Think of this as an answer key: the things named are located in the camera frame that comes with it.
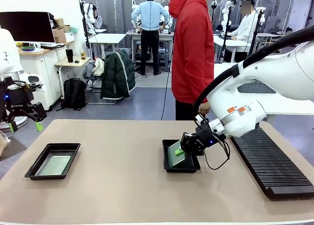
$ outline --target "black cup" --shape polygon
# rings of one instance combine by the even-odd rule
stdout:
[[[68,62],[73,62],[73,50],[66,49],[65,50],[67,57],[68,57]]]

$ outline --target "black pants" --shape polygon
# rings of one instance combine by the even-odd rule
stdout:
[[[246,52],[235,52],[235,62],[242,62],[246,59],[247,53]],[[232,52],[229,50],[225,50],[225,62],[231,62]]]
[[[176,121],[192,121],[193,108],[191,103],[176,100]]]
[[[146,57],[148,47],[152,48],[153,53],[153,68],[154,73],[159,72],[158,68],[158,48],[159,48],[159,32],[158,30],[143,30],[141,35],[141,46],[142,46],[142,55],[141,55],[141,72],[145,73],[146,71]]]

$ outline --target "person in red jacket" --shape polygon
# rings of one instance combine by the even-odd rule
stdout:
[[[177,18],[172,63],[172,92],[176,120],[193,120],[192,104],[214,79],[214,43],[208,0],[171,0],[169,12]],[[209,113],[207,100],[198,112]]]

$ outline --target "white cabinet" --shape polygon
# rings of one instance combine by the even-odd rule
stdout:
[[[63,53],[52,50],[42,55],[20,55],[24,72],[38,74],[43,79],[46,90],[33,92],[32,103],[41,102],[46,111],[61,97],[60,80],[54,66],[58,62],[57,53],[60,52]]]

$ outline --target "red jacket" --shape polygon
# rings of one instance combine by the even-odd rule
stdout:
[[[206,1],[184,1],[169,2],[171,16],[178,18],[180,14],[174,38],[172,92],[176,100],[194,103],[214,79],[213,31]]]

